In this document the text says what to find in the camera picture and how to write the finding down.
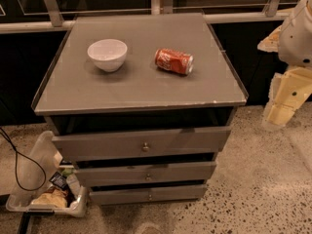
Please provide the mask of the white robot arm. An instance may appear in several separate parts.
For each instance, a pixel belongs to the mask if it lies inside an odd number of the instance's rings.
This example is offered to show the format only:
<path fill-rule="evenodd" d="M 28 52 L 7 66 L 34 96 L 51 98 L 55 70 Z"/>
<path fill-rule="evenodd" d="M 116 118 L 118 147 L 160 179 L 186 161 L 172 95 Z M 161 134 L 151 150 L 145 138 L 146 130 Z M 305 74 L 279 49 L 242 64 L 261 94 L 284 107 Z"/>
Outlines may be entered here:
<path fill-rule="evenodd" d="M 283 74 L 274 74 L 263 112 L 262 126 L 275 131 L 285 127 L 312 95 L 312 0 L 300 0 L 257 48 L 277 53 L 287 65 Z"/>

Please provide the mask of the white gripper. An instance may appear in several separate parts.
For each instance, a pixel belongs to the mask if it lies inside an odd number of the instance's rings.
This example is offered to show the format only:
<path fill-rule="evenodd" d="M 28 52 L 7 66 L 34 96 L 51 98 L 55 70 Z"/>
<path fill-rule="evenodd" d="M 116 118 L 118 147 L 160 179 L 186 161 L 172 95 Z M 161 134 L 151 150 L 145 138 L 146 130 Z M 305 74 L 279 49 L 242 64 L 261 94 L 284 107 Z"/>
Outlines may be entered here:
<path fill-rule="evenodd" d="M 290 66 L 284 74 L 276 73 L 271 81 L 269 102 L 264 107 L 262 127 L 284 128 L 311 94 L 311 68 Z"/>

